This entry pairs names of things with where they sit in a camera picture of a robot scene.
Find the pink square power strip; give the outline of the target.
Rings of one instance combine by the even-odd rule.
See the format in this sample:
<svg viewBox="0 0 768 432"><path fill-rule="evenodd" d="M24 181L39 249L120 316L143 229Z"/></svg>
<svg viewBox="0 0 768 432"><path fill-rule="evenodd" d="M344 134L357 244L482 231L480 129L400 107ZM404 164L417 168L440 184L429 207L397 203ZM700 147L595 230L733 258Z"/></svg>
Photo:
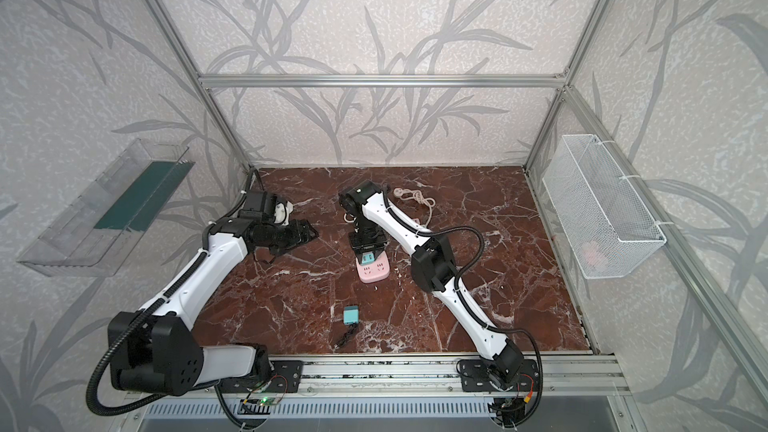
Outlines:
<svg viewBox="0 0 768 432"><path fill-rule="evenodd" d="M362 283L371 284L382 281L390 275L390 264L384 251L377 255L374 263L361 265L359 257L356 258L355 265L358 277Z"/></svg>

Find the teal plug adapter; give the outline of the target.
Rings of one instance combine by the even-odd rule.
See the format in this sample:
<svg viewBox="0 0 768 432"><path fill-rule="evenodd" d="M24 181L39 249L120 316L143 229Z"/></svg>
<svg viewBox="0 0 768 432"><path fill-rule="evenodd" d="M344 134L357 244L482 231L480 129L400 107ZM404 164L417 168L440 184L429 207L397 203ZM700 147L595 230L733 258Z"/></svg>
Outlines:
<svg viewBox="0 0 768 432"><path fill-rule="evenodd" d="M357 306L346 306L343 309L343 323L347 326L355 325L359 322L359 308Z"/></svg>
<svg viewBox="0 0 768 432"><path fill-rule="evenodd" d="M374 263L377 260L377 255L374 252L365 252L359 258L361 265L367 265Z"/></svg>

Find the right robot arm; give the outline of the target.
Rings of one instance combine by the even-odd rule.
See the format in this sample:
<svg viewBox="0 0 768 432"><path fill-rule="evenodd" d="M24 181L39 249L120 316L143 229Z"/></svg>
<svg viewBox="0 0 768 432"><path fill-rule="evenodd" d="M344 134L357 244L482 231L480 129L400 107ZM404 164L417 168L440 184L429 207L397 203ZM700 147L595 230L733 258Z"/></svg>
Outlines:
<svg viewBox="0 0 768 432"><path fill-rule="evenodd" d="M463 275L479 261L485 250L482 233L471 226L454 226L432 231L417 224L390 200L387 190L366 181L339 193L340 206L353 220L349 242L355 254L358 275L363 282L375 282L388 273L385 247L393 238L408 253L413 282L433 295L451 311L474 344L487 367L491 384L500 391L513 387L522 375L524 354L512 339L514 334L528 338L535 354L530 374L531 392L543 389L540 349L533 335L524 329L503 329L492 324L471 297ZM478 241L478 249L463 266L458 266L449 236L468 232Z"/></svg>

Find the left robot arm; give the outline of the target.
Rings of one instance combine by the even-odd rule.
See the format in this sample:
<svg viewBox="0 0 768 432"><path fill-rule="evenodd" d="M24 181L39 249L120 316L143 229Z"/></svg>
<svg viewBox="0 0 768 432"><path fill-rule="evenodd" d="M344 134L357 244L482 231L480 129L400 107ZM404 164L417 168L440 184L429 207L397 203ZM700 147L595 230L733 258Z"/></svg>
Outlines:
<svg viewBox="0 0 768 432"><path fill-rule="evenodd" d="M108 349L86 386L87 408L98 416L117 416L166 396L218 387L222 380L270 383L274 369L264 346L202 346L193 328L223 280L255 249L279 256L317 236L306 220L269 225L222 218L209 224L195 257L165 288L109 323Z"/></svg>

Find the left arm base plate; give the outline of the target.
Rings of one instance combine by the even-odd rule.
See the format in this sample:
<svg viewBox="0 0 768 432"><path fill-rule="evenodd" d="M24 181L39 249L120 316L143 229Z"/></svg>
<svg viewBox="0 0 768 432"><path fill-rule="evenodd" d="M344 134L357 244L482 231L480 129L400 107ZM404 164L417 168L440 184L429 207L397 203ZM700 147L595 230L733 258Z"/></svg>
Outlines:
<svg viewBox="0 0 768 432"><path fill-rule="evenodd" d="M304 362L301 360L276 360L271 370L260 376L223 379L219 386L223 393L297 393Z"/></svg>

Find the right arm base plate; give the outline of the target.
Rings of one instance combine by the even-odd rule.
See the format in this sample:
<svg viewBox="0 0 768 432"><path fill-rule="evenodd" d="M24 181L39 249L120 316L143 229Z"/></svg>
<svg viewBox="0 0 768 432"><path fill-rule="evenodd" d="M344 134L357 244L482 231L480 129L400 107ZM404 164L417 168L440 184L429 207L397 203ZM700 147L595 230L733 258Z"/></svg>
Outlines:
<svg viewBox="0 0 768 432"><path fill-rule="evenodd" d="M463 392L524 392L536 391L535 380L541 373L533 359L525 359L520 371L508 386L495 385L489 376L488 366L480 359L462 359L456 364L456 372L461 381Z"/></svg>

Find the clear plastic wall shelf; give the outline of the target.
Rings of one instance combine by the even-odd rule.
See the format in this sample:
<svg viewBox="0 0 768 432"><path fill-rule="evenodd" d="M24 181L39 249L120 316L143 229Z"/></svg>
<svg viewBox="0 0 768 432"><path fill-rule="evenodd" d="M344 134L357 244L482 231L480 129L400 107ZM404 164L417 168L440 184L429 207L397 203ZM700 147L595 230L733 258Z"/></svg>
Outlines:
<svg viewBox="0 0 768 432"><path fill-rule="evenodd" d="M134 140L17 262L47 277L115 275L193 166L187 145Z"/></svg>

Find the aluminium front rail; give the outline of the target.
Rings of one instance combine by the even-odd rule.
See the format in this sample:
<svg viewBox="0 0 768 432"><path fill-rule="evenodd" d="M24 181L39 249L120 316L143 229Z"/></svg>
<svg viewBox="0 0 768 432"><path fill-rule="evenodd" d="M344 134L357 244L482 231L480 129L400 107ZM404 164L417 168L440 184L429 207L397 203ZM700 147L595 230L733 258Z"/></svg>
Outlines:
<svg viewBox="0 0 768 432"><path fill-rule="evenodd" d="M297 393L291 398L317 397L525 397L524 392L463 392L456 372L470 354L340 354L276 356L276 360L304 362ZM543 393L551 396L628 395L628 383L613 356L544 354Z"/></svg>

